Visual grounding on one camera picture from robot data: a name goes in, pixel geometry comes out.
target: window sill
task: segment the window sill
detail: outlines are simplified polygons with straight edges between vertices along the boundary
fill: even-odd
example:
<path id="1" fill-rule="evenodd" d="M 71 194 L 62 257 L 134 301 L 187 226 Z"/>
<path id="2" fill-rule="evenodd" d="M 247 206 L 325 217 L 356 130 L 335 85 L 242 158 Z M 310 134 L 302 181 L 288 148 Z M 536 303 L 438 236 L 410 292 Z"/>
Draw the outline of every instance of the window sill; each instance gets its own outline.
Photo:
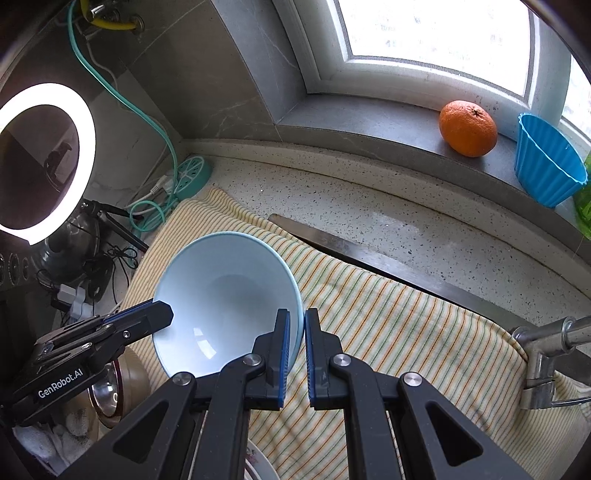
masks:
<path id="1" fill-rule="evenodd" d="M 466 158 L 443 141 L 438 119 L 435 111 L 403 103 L 308 95 L 276 126 L 284 142 L 394 163 L 476 193 L 533 223 L 591 264 L 591 241 L 575 227 L 572 199 L 549 209 L 527 195 L 514 173 L 513 140 L 500 135 L 489 154 Z"/>

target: blue plastic cup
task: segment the blue plastic cup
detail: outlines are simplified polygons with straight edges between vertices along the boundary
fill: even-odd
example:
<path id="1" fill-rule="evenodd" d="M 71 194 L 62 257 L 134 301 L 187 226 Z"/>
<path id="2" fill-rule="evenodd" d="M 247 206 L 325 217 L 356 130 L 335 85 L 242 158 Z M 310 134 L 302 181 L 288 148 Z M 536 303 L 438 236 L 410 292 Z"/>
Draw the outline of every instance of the blue plastic cup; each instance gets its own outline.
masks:
<path id="1" fill-rule="evenodd" d="M 583 160 L 568 140 L 545 120 L 519 116 L 515 174 L 542 205 L 554 208 L 587 183 Z"/>

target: striped towel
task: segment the striped towel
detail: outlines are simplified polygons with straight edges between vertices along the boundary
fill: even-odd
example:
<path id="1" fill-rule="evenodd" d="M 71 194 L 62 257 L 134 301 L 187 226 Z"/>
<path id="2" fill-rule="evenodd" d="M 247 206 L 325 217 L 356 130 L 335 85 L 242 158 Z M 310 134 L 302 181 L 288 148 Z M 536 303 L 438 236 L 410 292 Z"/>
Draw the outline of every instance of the striped towel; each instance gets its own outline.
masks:
<path id="1" fill-rule="evenodd" d="M 498 325 L 325 255 L 219 189 L 178 206 L 142 260 L 123 307 L 154 295 L 160 275 L 182 247 L 221 231 L 246 232 L 274 248 L 291 268 L 304 308 L 318 308 L 322 329 L 338 335 L 345 352 L 385 374 L 419 372 L 534 478 L 559 479 L 589 435 L 588 406 L 519 409 L 527 357 Z M 167 377 L 151 338 L 132 348 L 155 390 Z M 556 387 L 559 399 L 591 393 L 560 374 Z M 343 414 L 309 407 L 303 344 L 288 377 L 285 407 L 253 412 L 249 437 L 282 480 L 348 477 Z"/>

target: green hose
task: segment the green hose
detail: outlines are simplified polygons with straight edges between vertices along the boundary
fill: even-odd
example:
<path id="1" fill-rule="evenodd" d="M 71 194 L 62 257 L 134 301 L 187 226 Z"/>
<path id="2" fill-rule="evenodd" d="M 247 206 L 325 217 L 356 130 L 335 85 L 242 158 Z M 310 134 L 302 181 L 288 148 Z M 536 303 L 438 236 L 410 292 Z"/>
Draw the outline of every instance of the green hose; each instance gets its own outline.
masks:
<path id="1" fill-rule="evenodd" d="M 131 111 L 133 111 L 134 113 L 136 113 L 137 115 L 139 115 L 140 118 L 142 118 L 149 126 L 151 126 L 154 130 L 156 130 L 158 132 L 158 134 L 164 139 L 164 141 L 166 142 L 168 149 L 170 150 L 170 154 L 172 155 L 173 158 L 173 190 L 172 193 L 168 196 L 168 199 L 166 200 L 166 202 L 164 202 L 163 205 L 158 205 L 154 202 L 151 202 L 149 200 L 141 200 L 137 203 L 135 203 L 133 205 L 133 207 L 131 207 L 131 210 L 129 211 L 129 222 L 131 223 L 132 227 L 140 232 L 150 232 L 156 228 L 158 228 L 158 226 L 160 225 L 160 223 L 164 222 L 166 220 L 166 216 L 165 214 L 168 213 L 170 210 L 172 210 L 172 208 L 174 208 L 174 204 L 176 203 L 177 199 L 174 196 L 174 192 L 176 191 L 177 188 L 177 182 L 178 182 L 178 159 L 177 159 L 177 153 L 174 151 L 174 146 L 172 141 L 170 140 L 170 138 L 168 137 L 167 133 L 159 126 L 157 125 L 148 115 L 146 115 L 145 113 L 143 113 L 142 110 L 140 110 L 138 107 L 136 107 L 133 103 L 131 103 L 127 98 L 125 98 L 123 95 L 121 95 L 117 90 L 115 90 L 110 84 L 109 82 L 107 82 L 101 75 L 99 72 L 97 72 L 93 66 L 88 63 L 88 61 L 86 61 L 86 59 L 83 57 L 82 53 L 80 52 L 80 49 L 78 48 L 78 45 L 76 44 L 76 39 L 74 37 L 74 28 L 73 28 L 73 13 L 74 13 L 74 7 L 76 5 L 76 1 L 77 0 L 73 0 L 73 2 L 70 4 L 70 8 L 68 9 L 68 18 L 67 18 L 67 24 L 68 24 L 68 36 L 70 38 L 70 45 L 72 46 L 72 50 L 74 51 L 74 55 L 76 55 L 76 58 L 80 61 L 80 63 L 82 64 L 82 66 L 88 70 L 88 72 L 96 79 L 98 80 L 98 82 L 111 94 L 113 95 L 118 101 L 120 101 L 121 103 L 123 103 L 127 108 L 129 108 Z M 137 225 L 134 222 L 133 219 L 133 211 L 135 210 L 135 208 L 139 205 L 150 205 L 152 207 L 156 207 L 156 213 L 152 216 L 150 216 L 149 218 L 147 218 L 146 220 L 144 220 L 144 222 L 142 223 L 142 225 Z"/>

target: faucet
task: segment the faucet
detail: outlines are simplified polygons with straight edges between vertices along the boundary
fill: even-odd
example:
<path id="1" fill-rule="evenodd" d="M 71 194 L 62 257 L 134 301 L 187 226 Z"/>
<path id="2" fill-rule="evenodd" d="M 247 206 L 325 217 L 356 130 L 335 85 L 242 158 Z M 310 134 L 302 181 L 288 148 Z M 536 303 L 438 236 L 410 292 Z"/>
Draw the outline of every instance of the faucet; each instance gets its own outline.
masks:
<path id="1" fill-rule="evenodd" d="M 591 402 L 591 397 L 553 401 L 554 360 L 572 352 L 577 345 L 591 343 L 591 315 L 579 320 L 565 317 L 541 327 L 517 327 L 512 336 L 528 357 L 521 408 L 538 410 Z"/>

